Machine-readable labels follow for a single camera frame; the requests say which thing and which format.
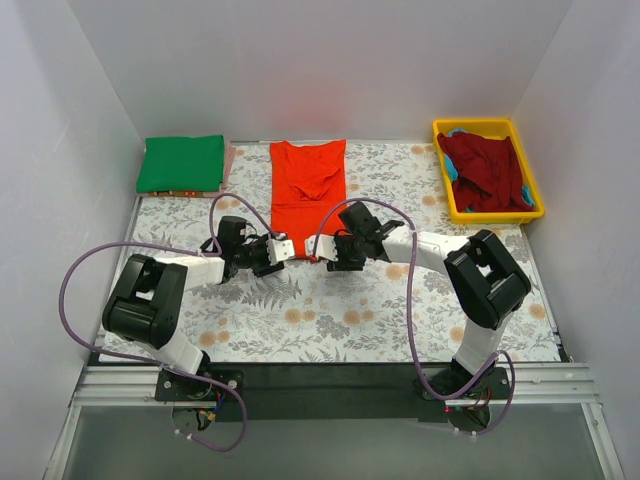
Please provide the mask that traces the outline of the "orange t shirt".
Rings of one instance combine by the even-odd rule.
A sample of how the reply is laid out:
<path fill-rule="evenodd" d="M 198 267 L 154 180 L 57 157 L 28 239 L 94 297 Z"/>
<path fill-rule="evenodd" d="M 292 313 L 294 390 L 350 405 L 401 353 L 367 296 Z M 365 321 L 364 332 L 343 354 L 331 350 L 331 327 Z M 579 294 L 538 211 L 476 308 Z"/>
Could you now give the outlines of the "orange t shirt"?
<path fill-rule="evenodd" d="M 271 227 L 293 241 L 297 259 L 307 257 L 305 240 L 318 229 L 332 234 L 341 228 L 336 215 L 325 216 L 346 199 L 346 146 L 344 139 L 322 145 L 270 145 Z"/>

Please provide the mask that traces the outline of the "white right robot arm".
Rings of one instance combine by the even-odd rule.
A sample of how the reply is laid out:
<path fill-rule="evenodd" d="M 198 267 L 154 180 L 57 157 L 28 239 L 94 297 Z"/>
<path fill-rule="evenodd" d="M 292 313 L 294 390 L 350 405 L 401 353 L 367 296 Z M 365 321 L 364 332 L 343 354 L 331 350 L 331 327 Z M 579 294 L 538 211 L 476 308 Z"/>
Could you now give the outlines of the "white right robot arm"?
<path fill-rule="evenodd" d="M 463 340 L 447 370 L 432 378 L 419 370 L 418 378 L 438 400 L 479 395 L 489 384 L 510 318 L 531 292 L 529 277 L 490 230 L 469 237 L 430 233 L 406 214 L 381 223 L 368 203 L 356 198 L 334 207 L 344 231 L 308 238 L 307 254 L 325 260 L 330 271 L 360 271 L 379 260 L 447 276 L 466 316 Z"/>

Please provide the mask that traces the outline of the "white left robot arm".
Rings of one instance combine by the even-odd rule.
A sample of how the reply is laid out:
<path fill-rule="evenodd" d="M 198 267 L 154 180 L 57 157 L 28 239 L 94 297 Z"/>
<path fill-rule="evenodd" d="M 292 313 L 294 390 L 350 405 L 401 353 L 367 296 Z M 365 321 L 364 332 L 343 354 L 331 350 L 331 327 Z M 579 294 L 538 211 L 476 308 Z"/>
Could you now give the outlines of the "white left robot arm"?
<path fill-rule="evenodd" d="M 249 270 L 256 277 L 270 275 L 295 256 L 287 235 L 258 236 L 247 230 L 245 219 L 225 216 L 217 235 L 194 255 L 130 256 L 103 310 L 103 328 L 136 344 L 152 359 L 181 370 L 178 387 L 193 400 L 211 392 L 213 377 L 204 369 L 210 363 L 208 356 L 180 330 L 184 293 L 224 284 L 240 270 Z"/>

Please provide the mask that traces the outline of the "floral patterned table mat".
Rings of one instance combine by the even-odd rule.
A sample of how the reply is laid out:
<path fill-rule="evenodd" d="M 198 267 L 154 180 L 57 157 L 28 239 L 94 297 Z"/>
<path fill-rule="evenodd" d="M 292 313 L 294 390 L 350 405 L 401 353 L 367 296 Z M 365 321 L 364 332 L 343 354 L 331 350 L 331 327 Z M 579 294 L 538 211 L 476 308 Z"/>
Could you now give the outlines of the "floral patterned table mat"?
<path fill-rule="evenodd" d="M 369 198 L 381 221 L 406 214 L 421 230 L 473 233 L 449 219 L 432 145 L 349 143 L 345 168 L 348 195 Z M 193 249 L 208 237 L 210 219 L 268 215 L 271 171 L 267 145 L 241 145 L 228 197 L 144 198 L 131 237 L 146 255 Z M 294 261 L 263 278 L 244 270 L 226 284 L 188 291 L 180 311 L 182 332 L 215 362 L 445 362 L 465 322 L 445 276 L 385 262 L 330 273 Z"/>

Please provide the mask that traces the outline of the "folded pink t shirt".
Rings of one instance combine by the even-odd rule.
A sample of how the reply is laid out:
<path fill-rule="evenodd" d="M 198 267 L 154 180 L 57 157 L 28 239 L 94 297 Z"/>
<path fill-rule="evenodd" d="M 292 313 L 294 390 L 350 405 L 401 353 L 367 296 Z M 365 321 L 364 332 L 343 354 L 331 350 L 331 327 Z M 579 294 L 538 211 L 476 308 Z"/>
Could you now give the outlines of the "folded pink t shirt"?
<path fill-rule="evenodd" d="M 225 141 L 223 177 L 216 191 L 195 191 L 195 190 L 167 190 L 140 193 L 143 197 L 181 197 L 181 198 L 215 198 L 224 193 L 228 188 L 229 177 L 232 170 L 233 161 L 236 156 L 236 148 L 229 140 Z"/>

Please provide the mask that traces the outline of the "folded green t shirt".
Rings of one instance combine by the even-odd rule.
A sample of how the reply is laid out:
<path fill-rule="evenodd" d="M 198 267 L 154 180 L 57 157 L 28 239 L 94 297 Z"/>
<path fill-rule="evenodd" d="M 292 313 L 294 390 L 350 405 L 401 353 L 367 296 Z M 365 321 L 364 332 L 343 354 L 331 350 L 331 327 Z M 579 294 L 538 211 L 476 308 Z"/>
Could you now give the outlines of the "folded green t shirt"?
<path fill-rule="evenodd" d="M 225 149 L 222 135 L 149 137 L 136 191 L 218 191 L 223 181 Z"/>

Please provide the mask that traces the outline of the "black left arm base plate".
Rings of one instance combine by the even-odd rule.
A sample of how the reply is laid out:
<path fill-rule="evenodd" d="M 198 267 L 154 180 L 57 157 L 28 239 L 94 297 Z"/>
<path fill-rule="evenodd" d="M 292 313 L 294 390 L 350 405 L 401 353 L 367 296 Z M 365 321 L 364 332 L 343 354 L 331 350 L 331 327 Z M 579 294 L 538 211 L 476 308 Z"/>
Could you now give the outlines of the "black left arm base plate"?
<path fill-rule="evenodd" d="M 241 370 L 211 367 L 201 371 L 200 374 L 213 379 L 216 385 L 161 370 L 156 382 L 154 399 L 159 402 L 214 402 L 225 397 L 227 400 L 234 401 L 234 397 L 222 388 L 222 385 L 238 394 L 242 393 L 244 373 Z"/>

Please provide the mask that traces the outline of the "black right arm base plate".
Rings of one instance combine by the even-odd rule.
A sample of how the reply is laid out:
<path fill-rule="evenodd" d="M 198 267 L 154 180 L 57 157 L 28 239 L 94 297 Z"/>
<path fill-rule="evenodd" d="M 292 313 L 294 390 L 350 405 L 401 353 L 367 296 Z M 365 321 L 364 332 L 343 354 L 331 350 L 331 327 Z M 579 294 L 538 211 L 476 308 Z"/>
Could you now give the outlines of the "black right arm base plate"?
<path fill-rule="evenodd" d="M 464 369 L 446 366 L 443 368 L 425 368 L 423 373 L 436 393 L 433 396 L 423 385 L 419 377 L 413 381 L 417 393 L 426 400 L 478 399 L 490 395 L 491 399 L 506 400 L 511 391 L 511 382 L 504 368 L 493 367 L 476 379 L 465 390 L 462 388 L 472 379 L 472 375 Z"/>

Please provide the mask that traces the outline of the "aluminium frame rail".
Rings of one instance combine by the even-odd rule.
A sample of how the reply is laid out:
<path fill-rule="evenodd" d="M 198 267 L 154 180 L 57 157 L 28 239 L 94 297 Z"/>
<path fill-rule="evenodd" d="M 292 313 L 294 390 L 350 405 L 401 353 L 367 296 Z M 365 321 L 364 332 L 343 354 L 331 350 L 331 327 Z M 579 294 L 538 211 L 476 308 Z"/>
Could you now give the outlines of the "aluminium frame rail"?
<path fill-rule="evenodd" d="M 244 364 L 250 422 L 225 406 L 204 436 L 178 434 L 186 402 L 150 366 L 88 367 L 46 470 L 49 479 L 620 479 L 624 473 L 586 365 L 526 363 L 490 400 L 495 430 L 447 424 L 461 401 L 419 397 L 408 364 Z"/>

